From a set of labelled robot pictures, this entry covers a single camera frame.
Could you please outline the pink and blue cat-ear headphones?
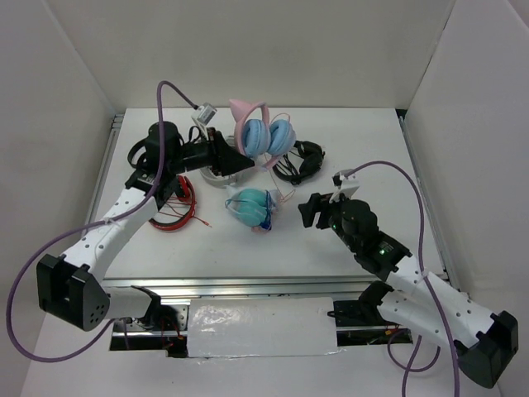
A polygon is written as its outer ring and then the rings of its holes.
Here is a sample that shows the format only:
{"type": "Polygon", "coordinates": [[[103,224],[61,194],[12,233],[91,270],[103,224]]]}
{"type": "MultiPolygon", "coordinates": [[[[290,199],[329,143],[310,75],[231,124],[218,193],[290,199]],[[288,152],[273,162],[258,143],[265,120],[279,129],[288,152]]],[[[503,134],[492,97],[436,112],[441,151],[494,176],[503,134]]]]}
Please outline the pink and blue cat-ear headphones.
{"type": "MultiPolygon", "coordinates": [[[[272,118],[266,103],[238,99],[230,101],[230,110],[235,121],[234,137],[238,151],[251,158],[258,171],[270,172],[293,148],[297,139],[290,116],[284,113],[280,119],[272,118]]],[[[280,205],[284,196],[277,190],[280,205]]]]}

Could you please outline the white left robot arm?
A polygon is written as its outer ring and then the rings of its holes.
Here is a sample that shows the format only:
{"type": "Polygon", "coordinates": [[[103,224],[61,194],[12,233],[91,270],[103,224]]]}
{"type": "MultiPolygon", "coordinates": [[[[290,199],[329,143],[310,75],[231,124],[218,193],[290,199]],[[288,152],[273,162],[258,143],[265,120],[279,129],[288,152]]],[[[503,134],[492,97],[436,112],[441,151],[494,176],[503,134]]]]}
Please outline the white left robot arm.
{"type": "Polygon", "coordinates": [[[104,289],[111,263],[181,188],[184,172],[208,168],[228,176],[255,164],[215,128],[208,128],[204,140],[186,142],[172,122],[151,125],[128,158],[134,172],[103,219],[60,256],[44,255],[36,267],[40,308],[84,331],[111,318],[156,328],[163,317],[159,295],[134,285],[104,289]]]}

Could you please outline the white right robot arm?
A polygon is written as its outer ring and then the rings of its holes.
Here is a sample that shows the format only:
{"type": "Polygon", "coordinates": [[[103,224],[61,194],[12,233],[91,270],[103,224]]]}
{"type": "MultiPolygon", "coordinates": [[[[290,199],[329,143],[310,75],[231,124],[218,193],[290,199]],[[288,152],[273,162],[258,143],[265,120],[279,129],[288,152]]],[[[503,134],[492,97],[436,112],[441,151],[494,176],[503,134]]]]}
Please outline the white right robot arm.
{"type": "Polygon", "coordinates": [[[356,262],[377,277],[360,303],[367,323],[398,323],[439,347],[452,347],[458,368],[470,380],[487,389],[496,385],[519,348],[514,316],[495,313],[421,270],[408,248],[379,229],[364,201],[314,193],[298,210],[304,227],[331,229],[356,262]]]}

